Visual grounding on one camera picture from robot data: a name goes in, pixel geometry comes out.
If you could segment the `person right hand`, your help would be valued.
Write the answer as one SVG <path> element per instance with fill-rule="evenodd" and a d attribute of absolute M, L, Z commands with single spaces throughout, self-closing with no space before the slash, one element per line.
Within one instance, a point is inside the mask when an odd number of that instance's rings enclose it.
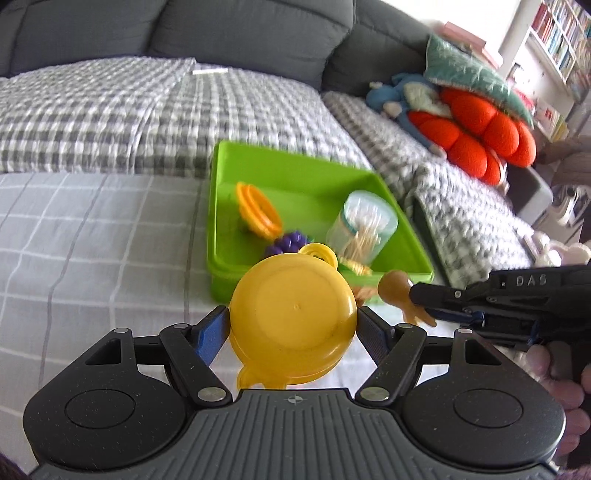
<path fill-rule="evenodd" d="M 581 436 L 590 428 L 590 417 L 581 408 L 590 393 L 590 366 L 583 370 L 579 384 L 572 380 L 556 380 L 550 376 L 551 354 L 543 346 L 532 346 L 526 363 L 533 376 L 562 405 L 566 414 L 566 429 L 557 449 L 559 456 L 568 455 L 579 446 Z"/>

